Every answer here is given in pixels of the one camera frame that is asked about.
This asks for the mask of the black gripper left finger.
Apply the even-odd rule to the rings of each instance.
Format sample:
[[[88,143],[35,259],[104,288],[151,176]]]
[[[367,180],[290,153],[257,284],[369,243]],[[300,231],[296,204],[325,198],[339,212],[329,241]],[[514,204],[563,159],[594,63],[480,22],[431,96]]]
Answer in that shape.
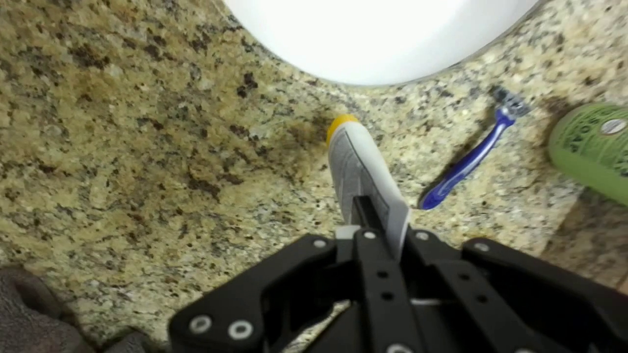
[[[425,353],[400,255],[374,227],[345,239],[304,235],[168,322],[172,353],[280,353],[308,327],[304,353]]]

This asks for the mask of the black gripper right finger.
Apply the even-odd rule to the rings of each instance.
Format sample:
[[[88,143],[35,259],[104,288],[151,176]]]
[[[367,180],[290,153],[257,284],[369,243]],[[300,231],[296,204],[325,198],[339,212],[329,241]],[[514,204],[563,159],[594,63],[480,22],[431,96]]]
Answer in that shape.
[[[486,237],[410,229],[402,269],[427,335],[461,353],[628,353],[628,296]]]

